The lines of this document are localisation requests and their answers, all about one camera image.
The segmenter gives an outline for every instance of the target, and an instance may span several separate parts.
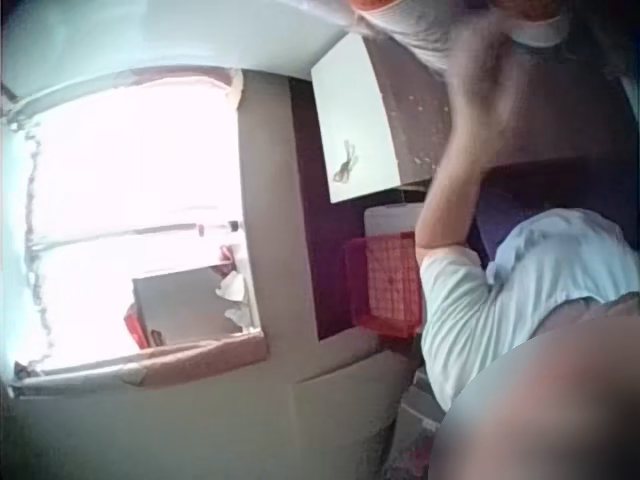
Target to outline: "person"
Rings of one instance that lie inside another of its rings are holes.
[[[640,478],[639,339],[616,314],[505,354],[450,410],[429,478]]]
[[[640,291],[638,254],[616,224],[593,211],[551,209],[524,219],[486,271],[466,246],[483,178],[509,137],[530,75],[507,26],[494,12],[454,36],[452,133],[415,229],[426,299],[422,352],[445,411],[509,350]]]

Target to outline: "brown wooden surface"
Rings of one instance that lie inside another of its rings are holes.
[[[449,138],[449,97],[442,78],[390,39],[365,45],[387,110],[403,184],[429,179]]]
[[[402,183],[429,179],[451,129],[444,80],[393,40],[369,39],[366,45],[387,109]],[[592,61],[598,53],[589,48],[535,57],[510,142],[496,165],[637,155],[638,127],[624,89]]]

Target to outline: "orange object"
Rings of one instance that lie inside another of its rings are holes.
[[[372,12],[384,8],[401,0],[350,0],[354,10],[359,12]]]

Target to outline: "white cabinet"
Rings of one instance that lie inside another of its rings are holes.
[[[451,127],[446,86],[407,49],[349,34],[311,77],[331,202],[433,176]]]
[[[362,37],[347,35],[315,65],[311,77],[331,202],[399,186],[391,129]]]

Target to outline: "window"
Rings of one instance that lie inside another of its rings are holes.
[[[237,117],[213,81],[113,89],[34,121],[25,248],[45,328],[42,354],[25,363],[47,371],[139,352],[125,317],[144,279],[204,267],[243,278]],[[249,311],[246,297],[230,301]]]

